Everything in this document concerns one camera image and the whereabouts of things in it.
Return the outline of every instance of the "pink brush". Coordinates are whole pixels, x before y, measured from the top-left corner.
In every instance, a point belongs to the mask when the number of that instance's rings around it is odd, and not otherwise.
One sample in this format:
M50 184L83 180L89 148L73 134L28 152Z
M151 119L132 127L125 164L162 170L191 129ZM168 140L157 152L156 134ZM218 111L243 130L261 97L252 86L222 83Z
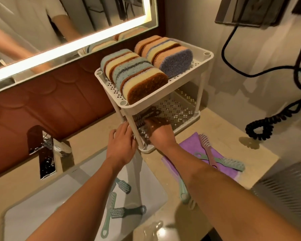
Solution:
M211 166L215 167L217 170L220 170L219 166L217 165L216 161L214 160L214 156L213 156L212 150L211 150L212 146L210 144L208 137L204 134L199 134L198 137L200 139L201 146L205 149L207 157L209 158L209 164Z

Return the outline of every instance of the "white plastic rack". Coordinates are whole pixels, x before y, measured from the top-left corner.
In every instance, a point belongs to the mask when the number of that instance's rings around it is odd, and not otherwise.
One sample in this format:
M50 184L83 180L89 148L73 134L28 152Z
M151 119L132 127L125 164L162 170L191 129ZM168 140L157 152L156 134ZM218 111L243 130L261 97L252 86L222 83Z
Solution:
M175 134L184 130L200 117L199 107L205 81L202 73L208 69L208 62L214 57L214 54L183 41L175 41L193 52L193 61L190 68L169 79L168 84L132 105L128 104L120 91L104 76L100 68L95 72L95 76L104 87L121 121L125 121L125 116L129 122L139 149L143 153L150 153L154 150L154 146L148 139L145 126L140 123L144 118L152 115L150 108L154 110L156 107L157 112L160 110L160 113L157 113L156 116L170 119ZM195 78L200 78L196 101L179 89L179 87Z

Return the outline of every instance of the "mirror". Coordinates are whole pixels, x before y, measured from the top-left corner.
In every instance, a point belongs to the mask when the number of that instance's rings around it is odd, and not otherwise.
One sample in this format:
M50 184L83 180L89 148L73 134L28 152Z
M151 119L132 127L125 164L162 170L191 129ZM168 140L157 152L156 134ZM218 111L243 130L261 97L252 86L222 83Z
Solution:
M0 90L157 25L156 0L0 0Z

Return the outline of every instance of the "mirror light strip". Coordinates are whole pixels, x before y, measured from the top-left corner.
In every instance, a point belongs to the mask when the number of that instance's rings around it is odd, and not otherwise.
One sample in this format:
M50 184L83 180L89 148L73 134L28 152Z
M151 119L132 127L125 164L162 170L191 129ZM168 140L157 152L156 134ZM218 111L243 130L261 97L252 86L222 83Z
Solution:
M145 15L0 68L0 80L151 21L149 0L143 0L143 4Z

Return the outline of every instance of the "white t-shirt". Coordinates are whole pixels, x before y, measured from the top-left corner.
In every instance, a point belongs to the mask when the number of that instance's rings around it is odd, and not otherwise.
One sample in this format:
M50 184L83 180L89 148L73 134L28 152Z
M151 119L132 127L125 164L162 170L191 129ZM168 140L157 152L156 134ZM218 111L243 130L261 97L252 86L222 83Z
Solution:
M67 13L59 0L0 0L0 29L31 52L61 44L48 15L52 19Z

